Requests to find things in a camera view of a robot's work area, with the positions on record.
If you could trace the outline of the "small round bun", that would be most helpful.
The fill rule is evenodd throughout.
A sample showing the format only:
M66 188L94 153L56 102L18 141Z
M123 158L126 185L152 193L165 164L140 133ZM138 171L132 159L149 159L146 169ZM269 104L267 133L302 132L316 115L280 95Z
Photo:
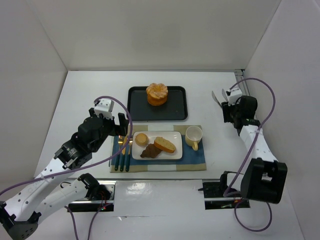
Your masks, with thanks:
M148 142L149 142L148 136L144 133L139 133L135 137L135 143L140 147L146 146Z

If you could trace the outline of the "metal serving tongs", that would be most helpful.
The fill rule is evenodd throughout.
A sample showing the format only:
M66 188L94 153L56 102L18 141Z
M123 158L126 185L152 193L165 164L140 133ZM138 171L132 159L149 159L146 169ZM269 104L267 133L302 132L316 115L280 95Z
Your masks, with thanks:
M227 94L226 94L226 91L224 89L221 90L221 95L223 96L224 98L224 101L225 102L228 102L228 98L227 98ZM215 92L212 90L211 91L211 96L213 98L213 100L220 106L222 107L222 103L219 101L219 99L217 98Z

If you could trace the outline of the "brown chocolate croissant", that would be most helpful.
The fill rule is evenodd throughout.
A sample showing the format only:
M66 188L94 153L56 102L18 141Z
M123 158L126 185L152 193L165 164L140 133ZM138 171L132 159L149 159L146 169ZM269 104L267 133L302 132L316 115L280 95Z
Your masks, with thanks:
M162 152L161 149L157 148L153 143L150 143L145 150L142 151L141 158L156 158Z

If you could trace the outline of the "tan bread slice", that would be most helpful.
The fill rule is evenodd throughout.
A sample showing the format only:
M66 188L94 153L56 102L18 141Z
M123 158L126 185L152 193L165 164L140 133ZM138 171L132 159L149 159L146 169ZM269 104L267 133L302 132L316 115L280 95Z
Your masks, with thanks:
M169 140L163 138L163 137L159 137L157 136L155 139L154 139L154 146L164 152L167 152L167 153L174 153L176 151L176 146L170 142Z

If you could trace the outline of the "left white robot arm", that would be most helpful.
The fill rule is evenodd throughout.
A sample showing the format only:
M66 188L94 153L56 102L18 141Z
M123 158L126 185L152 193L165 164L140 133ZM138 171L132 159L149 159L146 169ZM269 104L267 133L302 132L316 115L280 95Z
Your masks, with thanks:
M106 199L110 196L107 189L89 173L54 191L92 158L107 137L124 137L133 124L129 113L118 114L119 124L115 124L110 109L93 107L89 114L44 170L34 180L23 182L25 187L19 193L0 203L0 223L11 239L29 238L47 217L75 200L94 200L99 195Z

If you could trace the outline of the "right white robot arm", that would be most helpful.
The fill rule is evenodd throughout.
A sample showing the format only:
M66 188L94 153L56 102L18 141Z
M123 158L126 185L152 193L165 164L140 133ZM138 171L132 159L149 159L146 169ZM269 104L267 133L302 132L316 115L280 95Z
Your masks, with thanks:
M246 146L247 154L223 193L231 195L231 188L250 161L241 179L239 194L244 199L278 204L281 201L288 167L271 152L262 130L262 123L254 119L258 101L252 96L236 94L221 103L223 119L232 123Z

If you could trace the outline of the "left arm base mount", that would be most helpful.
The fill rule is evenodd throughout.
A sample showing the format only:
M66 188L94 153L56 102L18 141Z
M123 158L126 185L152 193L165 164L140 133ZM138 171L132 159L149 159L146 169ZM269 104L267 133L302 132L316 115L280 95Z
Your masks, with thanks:
M100 188L91 198L81 198L71 202L68 208L73 213L93 213L101 208L101 212L114 211L114 197L116 190L115 181L99 181Z

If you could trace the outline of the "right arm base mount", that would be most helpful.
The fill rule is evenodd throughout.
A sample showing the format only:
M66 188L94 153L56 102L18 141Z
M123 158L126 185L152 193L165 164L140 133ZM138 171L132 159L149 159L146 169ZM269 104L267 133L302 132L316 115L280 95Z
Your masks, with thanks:
M198 191L203 193L206 210L234 209L237 204L239 208L250 208L249 201L242 202L239 194L223 197L224 190L219 181L203 181Z

